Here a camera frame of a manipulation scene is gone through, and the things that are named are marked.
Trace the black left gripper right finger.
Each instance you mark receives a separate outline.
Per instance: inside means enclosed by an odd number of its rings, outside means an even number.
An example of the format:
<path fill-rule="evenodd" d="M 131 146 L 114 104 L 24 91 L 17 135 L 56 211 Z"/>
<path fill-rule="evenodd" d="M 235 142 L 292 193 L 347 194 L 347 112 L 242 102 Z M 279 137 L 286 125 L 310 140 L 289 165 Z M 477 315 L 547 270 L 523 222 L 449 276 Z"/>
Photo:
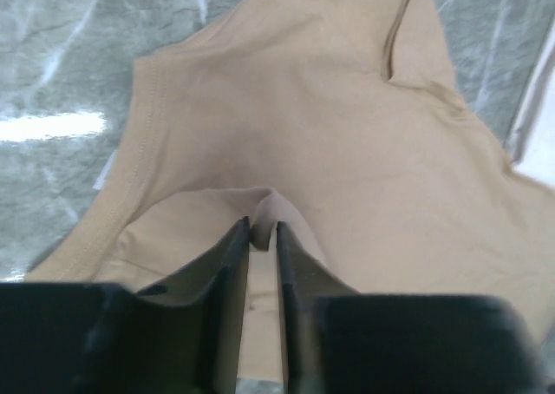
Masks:
<path fill-rule="evenodd" d="M 520 319 L 475 295 L 361 294 L 277 225 L 288 393 L 543 393 Z"/>

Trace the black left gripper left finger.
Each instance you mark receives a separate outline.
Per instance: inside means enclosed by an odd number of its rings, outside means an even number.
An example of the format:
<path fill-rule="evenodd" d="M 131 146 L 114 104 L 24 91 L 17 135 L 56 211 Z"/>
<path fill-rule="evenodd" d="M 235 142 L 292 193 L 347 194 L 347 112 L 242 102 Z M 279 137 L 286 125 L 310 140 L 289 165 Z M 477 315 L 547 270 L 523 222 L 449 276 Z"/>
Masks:
<path fill-rule="evenodd" d="M 138 292 L 115 283 L 1 287 L 4 393 L 233 393 L 250 225 Z"/>

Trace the beige t shirt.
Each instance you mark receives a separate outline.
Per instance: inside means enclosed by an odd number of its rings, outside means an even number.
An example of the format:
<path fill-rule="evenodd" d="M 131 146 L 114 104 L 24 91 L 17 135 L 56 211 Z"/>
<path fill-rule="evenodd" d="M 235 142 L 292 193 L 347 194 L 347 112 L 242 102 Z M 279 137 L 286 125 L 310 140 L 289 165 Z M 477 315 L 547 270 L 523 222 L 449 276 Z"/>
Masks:
<path fill-rule="evenodd" d="M 554 192 L 454 86 L 433 0 L 244 0 L 141 58 L 110 175 L 27 277 L 140 289 L 252 222 L 239 360 L 278 381 L 275 226 L 359 292 L 486 294 L 554 322 Z"/>

